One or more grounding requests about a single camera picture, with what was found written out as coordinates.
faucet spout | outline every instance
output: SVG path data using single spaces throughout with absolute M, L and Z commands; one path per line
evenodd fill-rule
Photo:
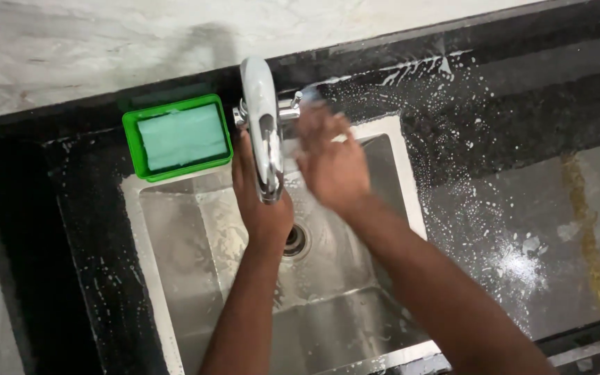
M 239 115 L 246 120 L 238 121 L 236 115 L 236 125 L 243 125 L 245 121 L 249 123 L 256 191 L 263 203 L 274 204 L 284 187 L 283 138 L 275 84 L 270 67 L 260 57 L 248 57 L 242 61 L 240 74 L 244 103 L 240 105 Z

drain strainer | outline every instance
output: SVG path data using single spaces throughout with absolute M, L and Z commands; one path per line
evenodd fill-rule
M 286 245 L 284 245 L 284 256 L 285 257 L 294 257 L 301 253 L 307 244 L 307 235 L 305 234 L 305 230 L 294 224 L 291 229 L 291 233 L 286 238 Z

stainless steel sink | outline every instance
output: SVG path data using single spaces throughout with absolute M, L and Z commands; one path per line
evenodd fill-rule
M 425 235 L 399 118 L 360 125 L 354 133 L 376 194 Z M 316 202 L 290 159 L 289 170 L 285 186 L 296 226 L 279 267 L 271 373 L 346 366 L 365 374 L 438 352 L 392 297 L 383 269 L 351 229 Z M 193 374 L 247 244 L 230 167 L 162 183 L 133 176 L 122 189 L 169 370 Z

wet countertop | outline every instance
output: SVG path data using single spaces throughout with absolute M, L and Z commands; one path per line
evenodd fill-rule
M 429 240 L 551 355 L 566 332 L 600 335 L 600 6 L 529 9 L 270 65 L 279 90 L 314 84 L 356 124 L 399 116 Z M 56 362 L 52 307 L 74 322 L 51 323 L 80 348 L 76 372 L 167 371 L 120 190 L 121 115 L 207 92 L 229 112 L 237 72 L 0 117 L 0 273 L 37 364 Z

green sponge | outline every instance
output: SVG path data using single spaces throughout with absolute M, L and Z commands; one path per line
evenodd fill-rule
M 215 104 L 174 111 L 138 123 L 151 171 L 228 152 Z

